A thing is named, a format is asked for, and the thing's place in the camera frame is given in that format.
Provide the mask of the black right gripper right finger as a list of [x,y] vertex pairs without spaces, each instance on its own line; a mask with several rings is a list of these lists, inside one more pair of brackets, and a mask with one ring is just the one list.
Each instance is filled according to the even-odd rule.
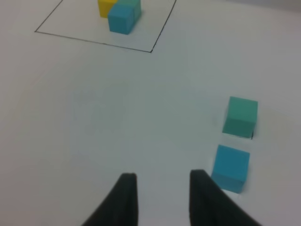
[[258,226],[203,169],[190,172],[189,217],[192,226]]

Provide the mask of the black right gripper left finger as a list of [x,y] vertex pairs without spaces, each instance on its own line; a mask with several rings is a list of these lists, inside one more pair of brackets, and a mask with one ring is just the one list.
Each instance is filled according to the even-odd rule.
[[137,175],[123,173],[84,226],[137,226],[139,218]]

